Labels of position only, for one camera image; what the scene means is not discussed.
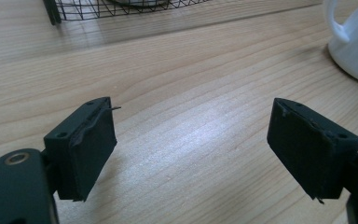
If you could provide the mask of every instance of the black plastic bracket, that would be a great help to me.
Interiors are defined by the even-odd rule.
[[[0,224],[58,223],[52,194],[86,201],[117,144],[110,98],[83,104],[45,136],[46,149],[0,158]]]
[[[267,140],[312,199],[337,199],[346,188],[349,221],[358,223],[357,135],[302,104],[276,98]]]

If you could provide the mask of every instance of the wood grain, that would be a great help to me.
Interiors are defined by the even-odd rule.
[[[312,201],[266,141],[274,97],[358,134],[358,81],[329,57],[320,5],[116,42],[88,30],[106,20],[57,29],[19,4],[0,11],[0,156],[43,149],[90,99],[122,106],[114,153],[85,203],[57,201],[61,223],[347,222],[348,192]],[[343,1],[337,19],[357,6]]]

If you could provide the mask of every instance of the wooden table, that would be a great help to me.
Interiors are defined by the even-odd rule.
[[[329,57],[320,4],[211,0],[54,27],[41,0],[0,0],[0,156],[43,149],[110,96],[118,145],[85,203],[57,201],[61,223],[346,223],[349,193],[312,201],[266,141],[275,97],[358,135],[358,81]]]

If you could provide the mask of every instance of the cup handle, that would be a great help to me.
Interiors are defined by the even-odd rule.
[[[334,9],[336,8],[337,0],[324,0],[324,19],[327,22],[333,36],[343,43],[350,42],[350,38],[345,33],[344,26],[338,24],[334,19]]]

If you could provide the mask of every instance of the screw hole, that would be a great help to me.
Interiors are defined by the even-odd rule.
[[[348,136],[347,136],[345,133],[340,133],[340,134],[338,135],[338,137],[340,137],[340,138],[347,138]]]
[[[7,157],[5,163],[7,165],[15,165],[15,164],[22,163],[23,161],[26,161],[29,157],[30,157],[29,153],[20,152]]]
[[[58,133],[56,136],[57,137],[65,137],[67,135],[67,133]]]

